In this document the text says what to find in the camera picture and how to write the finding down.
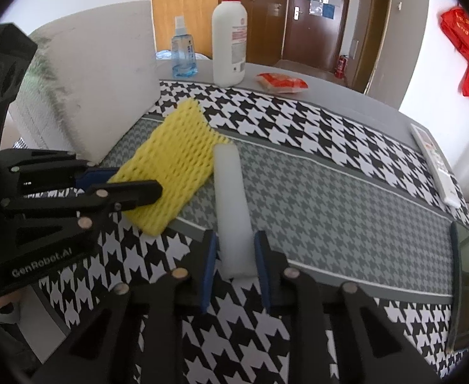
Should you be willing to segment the person left hand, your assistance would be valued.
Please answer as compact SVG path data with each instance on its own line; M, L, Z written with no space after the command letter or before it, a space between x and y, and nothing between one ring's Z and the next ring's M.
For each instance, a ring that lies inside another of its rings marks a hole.
M23 298L23 290L16 290L0 297L0 314L10 315L19 310L19 302Z

